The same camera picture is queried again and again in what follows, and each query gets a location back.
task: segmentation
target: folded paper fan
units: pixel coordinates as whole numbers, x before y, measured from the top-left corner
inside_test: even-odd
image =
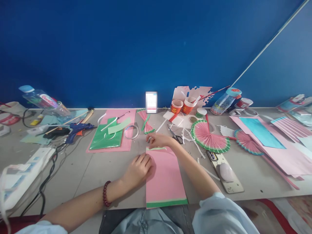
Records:
[[[237,129],[234,132],[234,137],[236,137],[236,142],[246,151],[249,153],[252,153],[254,155],[263,155],[259,150],[258,144],[246,133],[244,133],[243,130]]]
[[[230,149],[230,140],[226,137],[209,133],[208,122],[198,120],[191,128],[192,137],[204,149],[215,153],[225,153]]]

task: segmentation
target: bottle cap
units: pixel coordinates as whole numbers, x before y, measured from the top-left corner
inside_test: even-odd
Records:
[[[35,89],[33,87],[31,87],[30,85],[23,85],[21,87],[19,87],[19,90],[24,92],[24,93],[29,93],[34,91]]]

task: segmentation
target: person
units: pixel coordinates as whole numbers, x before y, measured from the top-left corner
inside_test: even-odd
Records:
[[[233,201],[225,198],[211,177],[177,141],[157,133],[148,134],[146,141],[150,137],[150,149],[155,147],[170,147],[172,149],[202,198],[200,208],[196,211],[192,222],[193,230],[190,228],[189,231],[184,232],[196,234],[259,233],[245,212]],[[106,183],[104,192],[103,187],[99,187],[75,197],[47,213],[38,223],[25,227],[17,233],[66,234],[72,232],[103,209],[104,202],[109,205],[146,181],[153,170],[151,165],[152,158],[148,154],[143,153],[136,156],[120,179]],[[183,233],[181,226],[177,223],[172,221],[160,208],[136,209],[117,224],[112,233]]]

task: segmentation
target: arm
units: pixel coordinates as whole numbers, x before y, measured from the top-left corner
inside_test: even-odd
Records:
[[[150,133],[146,136],[146,141],[148,141],[150,137],[152,137],[149,145],[150,149],[165,146],[172,149],[203,200],[211,197],[215,192],[221,192],[207,172],[205,172],[176,140],[166,135]]]
[[[151,158],[148,154],[136,156],[126,173],[120,179],[108,184],[107,201],[113,202],[140,185],[150,175],[150,167]],[[100,211],[103,206],[103,186],[101,186],[61,204],[41,220],[60,225],[66,231],[72,232]]]

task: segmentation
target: shirt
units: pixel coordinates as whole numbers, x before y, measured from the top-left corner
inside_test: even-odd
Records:
[[[200,209],[195,213],[193,229],[195,233],[259,233],[246,213],[232,200],[222,193],[214,193],[212,197],[200,201]],[[40,221],[30,225],[17,234],[67,234],[60,225],[53,225],[48,221]],[[181,234],[177,227],[159,208],[137,209],[127,216],[112,234]]]

